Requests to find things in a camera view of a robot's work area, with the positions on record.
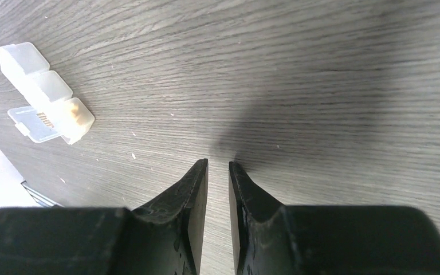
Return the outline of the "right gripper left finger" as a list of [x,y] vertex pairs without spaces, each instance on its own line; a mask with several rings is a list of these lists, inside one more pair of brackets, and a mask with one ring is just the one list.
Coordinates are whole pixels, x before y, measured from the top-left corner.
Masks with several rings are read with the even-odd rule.
[[140,207],[0,208],[0,274],[198,274],[208,161]]

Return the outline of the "clear weekly pill organizer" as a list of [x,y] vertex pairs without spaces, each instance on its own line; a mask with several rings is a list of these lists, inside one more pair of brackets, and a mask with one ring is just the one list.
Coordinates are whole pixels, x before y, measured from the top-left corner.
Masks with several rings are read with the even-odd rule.
[[35,143],[78,142],[95,117],[30,42],[0,46],[0,69],[28,105],[8,110],[17,130]]

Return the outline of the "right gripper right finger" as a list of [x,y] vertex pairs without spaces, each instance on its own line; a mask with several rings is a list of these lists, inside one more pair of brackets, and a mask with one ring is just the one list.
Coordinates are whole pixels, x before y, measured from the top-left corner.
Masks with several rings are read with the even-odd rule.
[[229,164],[236,274],[440,274],[440,233],[407,206],[285,205]]

